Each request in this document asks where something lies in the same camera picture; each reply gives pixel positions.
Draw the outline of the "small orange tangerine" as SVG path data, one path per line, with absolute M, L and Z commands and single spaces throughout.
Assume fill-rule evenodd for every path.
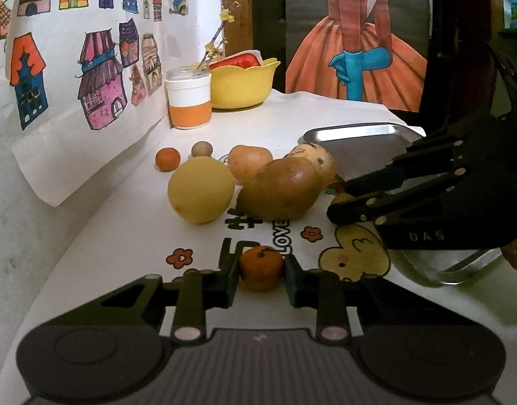
M 279 285 L 283 256 L 270 246 L 256 246 L 239 258 L 243 284 L 250 290 L 267 291 Z
M 155 165 L 162 172 L 171 172 L 181 163 L 179 151 L 173 147 L 164 147 L 155 155 Z

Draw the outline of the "stainless steel tray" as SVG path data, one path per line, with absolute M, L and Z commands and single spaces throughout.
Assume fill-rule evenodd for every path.
M 421 128 L 394 123 L 337 125 L 307 131 L 301 141 L 324 147 L 343 180 L 377 171 L 421 139 Z M 460 284 L 501 258 L 495 250 L 398 250 L 407 266 L 433 284 Z

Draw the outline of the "striped tan melon fruit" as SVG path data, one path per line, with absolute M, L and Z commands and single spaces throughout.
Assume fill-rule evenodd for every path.
M 333 184 L 337 174 L 337 166 L 333 156 L 316 143 L 301 143 L 292 148 L 284 157 L 301 157 L 310 161 L 322 180 L 322 187 L 326 189 Z

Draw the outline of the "brown green mango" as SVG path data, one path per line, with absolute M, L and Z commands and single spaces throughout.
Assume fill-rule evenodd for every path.
M 264 220 L 302 217 L 322 191 L 322 179 L 306 158 L 287 157 L 264 165 L 244 184 L 236 209 Z

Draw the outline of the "large yellow round fruit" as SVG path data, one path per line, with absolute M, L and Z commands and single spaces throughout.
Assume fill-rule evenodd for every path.
M 172 209 L 185 221 L 204 224 L 229 207 L 236 181 L 229 169 L 211 157 L 198 156 L 180 165 L 167 187 Z

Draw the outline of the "orange peach fruit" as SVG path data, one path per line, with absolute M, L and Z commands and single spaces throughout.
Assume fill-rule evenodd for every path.
M 240 184 L 244 184 L 272 160 L 272 153 L 267 148 L 239 144 L 230 150 L 227 167 L 233 177 Z

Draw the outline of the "white cartoon print tablecloth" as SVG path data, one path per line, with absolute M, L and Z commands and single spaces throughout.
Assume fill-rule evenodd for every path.
M 209 125 L 190 131 L 158 128 L 162 145 L 188 156 L 200 140 L 212 143 L 216 156 L 238 144 L 262 146 L 284 156 L 314 128 L 403 121 L 382 106 L 345 103 L 308 93 L 273 92 L 243 112 L 218 112 Z M 304 268 L 315 268 L 320 254 L 336 244 L 326 216 L 330 195 L 322 195 L 305 218 L 292 222 L 258 222 L 225 214 L 203 225 L 189 224 L 172 210 L 167 174 L 146 156 L 90 219 L 54 267 L 18 330 L 24 336 L 36 325 L 110 292 L 145 274 L 171 280 L 189 269 L 214 269 L 224 240 L 235 250 L 239 240 L 257 241 L 293 253 Z M 434 285 L 391 253 L 387 278 L 492 329 L 507 350 L 507 365 L 495 397 L 517 404 L 517 272 L 503 259 L 457 285 Z

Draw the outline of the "girl in orange dress painting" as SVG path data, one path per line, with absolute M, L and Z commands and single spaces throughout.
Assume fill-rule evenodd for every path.
M 290 61 L 286 91 L 418 112 L 427 59 L 391 32 L 388 0 L 327 5 Z

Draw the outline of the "small brown longan fruit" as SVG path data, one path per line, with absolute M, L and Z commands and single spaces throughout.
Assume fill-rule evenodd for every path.
M 211 143 L 207 141 L 199 141 L 196 142 L 191 150 L 191 156 L 193 157 L 199 157 L 199 156 L 212 156 L 212 153 L 214 152 L 214 148 Z

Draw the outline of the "yellow plastic bowl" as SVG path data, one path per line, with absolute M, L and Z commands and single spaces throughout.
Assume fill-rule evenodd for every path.
M 222 66 L 210 71 L 211 105 L 214 109 L 235 110 L 263 103 L 272 90 L 280 62 L 266 59 L 262 66 L 242 69 Z

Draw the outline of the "red item in bowl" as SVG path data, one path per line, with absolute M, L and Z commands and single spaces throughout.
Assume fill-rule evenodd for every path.
M 260 52 L 256 49 L 249 49 L 214 61 L 208 65 L 208 68 L 210 68 L 210 70 L 214 70 L 220 67 L 232 66 L 241 69 L 248 69 L 262 65 L 263 59 L 260 55 Z

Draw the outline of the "orange and white cup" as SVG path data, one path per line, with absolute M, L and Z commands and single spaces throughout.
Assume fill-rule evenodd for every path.
M 189 130 L 211 121 L 210 71 L 191 67 L 171 69 L 166 73 L 165 88 L 172 127 Z

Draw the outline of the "yellow flower twig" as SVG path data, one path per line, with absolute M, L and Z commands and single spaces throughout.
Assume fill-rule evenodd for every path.
M 226 40 L 220 38 L 220 36 L 224 32 L 225 26 L 227 24 L 232 24 L 235 22 L 236 17 L 234 12 L 240 7 L 241 4 L 238 2 L 238 0 L 235 0 L 231 5 L 229 5 L 229 7 L 223 6 L 221 8 L 221 12 L 219 14 L 220 25 L 217 28 L 216 33 L 214 33 L 210 41 L 205 45 L 205 54 L 203 54 L 202 60 L 196 67 L 198 71 L 205 71 L 208 66 L 225 57 Z

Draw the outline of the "colourful houses drawing paper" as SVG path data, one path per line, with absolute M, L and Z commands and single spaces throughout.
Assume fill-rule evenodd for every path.
M 11 150 L 58 206 L 162 117 L 168 27 L 186 0 L 14 0 L 5 75 Z

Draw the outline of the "small orange tangerine by wall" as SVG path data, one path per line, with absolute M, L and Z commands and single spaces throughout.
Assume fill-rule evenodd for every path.
M 155 165 L 162 172 L 171 172 L 181 163 L 179 151 L 173 147 L 164 147 L 155 155 Z

